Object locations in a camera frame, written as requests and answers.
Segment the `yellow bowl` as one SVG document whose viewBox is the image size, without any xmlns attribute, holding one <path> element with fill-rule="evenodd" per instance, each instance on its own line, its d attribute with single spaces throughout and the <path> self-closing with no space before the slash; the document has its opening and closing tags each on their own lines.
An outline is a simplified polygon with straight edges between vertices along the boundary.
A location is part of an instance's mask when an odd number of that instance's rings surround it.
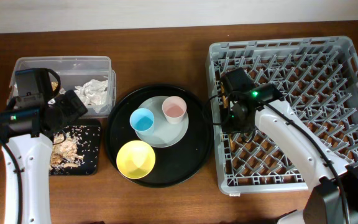
<svg viewBox="0 0 358 224">
<path fill-rule="evenodd" d="M 116 156 L 118 171 L 128 179 L 141 179 L 147 176 L 153 170 L 155 161 L 154 149 L 140 140 L 125 143 Z"/>
</svg>

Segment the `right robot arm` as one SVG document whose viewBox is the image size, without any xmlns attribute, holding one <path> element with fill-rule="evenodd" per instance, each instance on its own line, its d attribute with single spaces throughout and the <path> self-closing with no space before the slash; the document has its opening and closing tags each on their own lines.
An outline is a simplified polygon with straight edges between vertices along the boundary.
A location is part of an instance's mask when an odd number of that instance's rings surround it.
<svg viewBox="0 0 358 224">
<path fill-rule="evenodd" d="M 358 166 L 323 144 L 273 84 L 257 86 L 238 68 L 219 80 L 227 101 L 224 131 L 266 134 L 298 169 L 311 194 L 303 210 L 277 223 L 358 223 Z"/>
</svg>

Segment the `gold foil wrapper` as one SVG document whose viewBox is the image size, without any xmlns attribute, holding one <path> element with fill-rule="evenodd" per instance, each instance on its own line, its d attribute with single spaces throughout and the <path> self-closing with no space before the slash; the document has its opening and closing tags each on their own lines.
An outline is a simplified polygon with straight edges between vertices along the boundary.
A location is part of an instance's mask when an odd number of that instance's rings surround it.
<svg viewBox="0 0 358 224">
<path fill-rule="evenodd" d="M 51 82 L 52 90 L 55 91 L 58 87 L 58 82 Z"/>
</svg>

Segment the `pink cup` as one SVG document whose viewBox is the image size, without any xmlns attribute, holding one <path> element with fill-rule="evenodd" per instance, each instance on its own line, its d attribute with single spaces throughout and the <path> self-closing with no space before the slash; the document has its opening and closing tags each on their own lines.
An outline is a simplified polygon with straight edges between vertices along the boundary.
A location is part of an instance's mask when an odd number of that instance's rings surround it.
<svg viewBox="0 0 358 224">
<path fill-rule="evenodd" d="M 171 124 L 178 124 L 183 120 L 187 105 L 183 98 L 170 96 L 162 103 L 162 111 L 166 120 Z"/>
</svg>

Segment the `grey plate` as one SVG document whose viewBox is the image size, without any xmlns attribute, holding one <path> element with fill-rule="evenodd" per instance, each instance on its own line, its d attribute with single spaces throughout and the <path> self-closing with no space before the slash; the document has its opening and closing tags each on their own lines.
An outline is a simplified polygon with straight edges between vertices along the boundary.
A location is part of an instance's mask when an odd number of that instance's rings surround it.
<svg viewBox="0 0 358 224">
<path fill-rule="evenodd" d="M 141 141 L 146 142 L 152 147 L 169 147 L 176 144 L 186 134 L 189 119 L 187 112 L 185 113 L 183 120 L 178 124 L 169 123 L 162 111 L 162 103 L 169 96 L 154 96 L 145 100 L 140 104 L 139 108 L 147 108 L 153 112 L 155 116 L 154 133 L 150 136 L 136 135 Z"/>
</svg>

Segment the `white tissue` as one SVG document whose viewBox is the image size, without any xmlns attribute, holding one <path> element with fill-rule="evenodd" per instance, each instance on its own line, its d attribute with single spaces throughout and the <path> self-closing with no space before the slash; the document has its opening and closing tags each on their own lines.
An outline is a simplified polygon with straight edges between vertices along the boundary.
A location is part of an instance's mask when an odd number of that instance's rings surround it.
<svg viewBox="0 0 358 224">
<path fill-rule="evenodd" d="M 74 92 L 85 106 L 92 106 L 95 113 L 99 113 L 106 102 L 107 88 L 108 80 L 92 79 L 82 86 L 75 86 Z"/>
</svg>

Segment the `blue cup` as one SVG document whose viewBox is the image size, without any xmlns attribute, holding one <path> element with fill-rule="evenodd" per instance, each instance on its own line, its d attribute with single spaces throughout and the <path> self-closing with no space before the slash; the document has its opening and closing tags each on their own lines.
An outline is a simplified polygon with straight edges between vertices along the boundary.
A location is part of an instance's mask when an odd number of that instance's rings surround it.
<svg viewBox="0 0 358 224">
<path fill-rule="evenodd" d="M 154 133 L 155 116 L 147 108 L 139 108 L 135 110 L 129 119 L 130 126 L 140 135 L 150 136 Z"/>
</svg>

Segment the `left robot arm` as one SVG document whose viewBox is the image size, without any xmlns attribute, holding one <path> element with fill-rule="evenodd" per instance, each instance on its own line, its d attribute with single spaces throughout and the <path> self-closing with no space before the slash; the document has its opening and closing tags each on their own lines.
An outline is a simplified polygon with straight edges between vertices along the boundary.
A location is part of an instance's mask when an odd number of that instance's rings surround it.
<svg viewBox="0 0 358 224">
<path fill-rule="evenodd" d="M 61 94 L 49 68 L 14 74 L 17 96 L 0 114 L 0 144 L 6 166 L 5 223 L 50 223 L 49 165 L 53 135 L 87 113 L 72 90 Z"/>
</svg>

